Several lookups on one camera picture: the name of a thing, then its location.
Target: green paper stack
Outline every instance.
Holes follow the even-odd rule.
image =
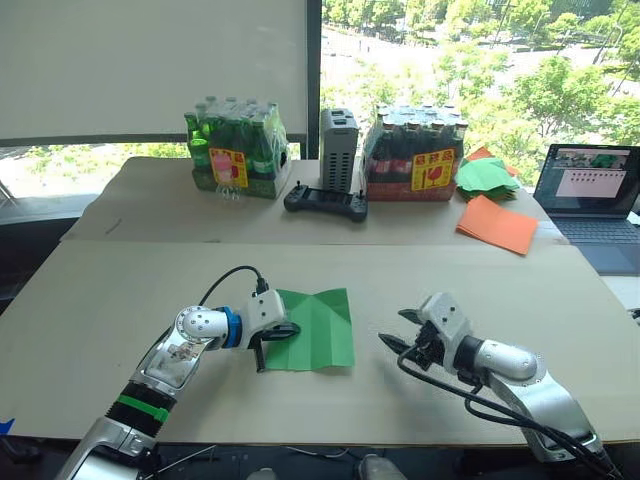
[[[353,367],[353,336],[347,290],[339,288],[316,295],[278,290],[289,321],[300,333],[270,342],[267,368],[315,370],[323,367]]]
[[[456,183],[466,201],[478,195],[491,200],[513,200],[515,191],[520,188],[507,172],[504,162],[495,157],[463,161],[456,174]]]

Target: orange paper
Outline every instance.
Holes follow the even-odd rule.
[[[493,157],[493,153],[491,153],[489,149],[487,149],[487,147],[480,147],[478,150],[476,150],[471,155],[469,155],[467,157],[467,160],[469,162],[473,162],[474,160],[480,160],[481,158],[490,158],[490,157]],[[512,167],[511,165],[507,165],[507,162],[504,163],[504,166],[507,169],[507,173],[512,177],[515,177],[518,174],[520,174],[520,170],[518,170],[516,167]]]
[[[483,242],[526,255],[538,220],[499,207],[484,195],[469,200],[457,230]]]

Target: white projector screen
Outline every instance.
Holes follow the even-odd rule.
[[[302,0],[3,0],[0,140],[175,134],[206,95],[307,132]]]

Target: laptop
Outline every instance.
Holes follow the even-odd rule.
[[[601,275],[640,274],[640,147],[549,147],[534,198]]]

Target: laptop keyboard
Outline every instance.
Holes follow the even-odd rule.
[[[554,219],[565,237],[575,243],[635,243],[640,244],[640,228],[626,220],[563,220]]]

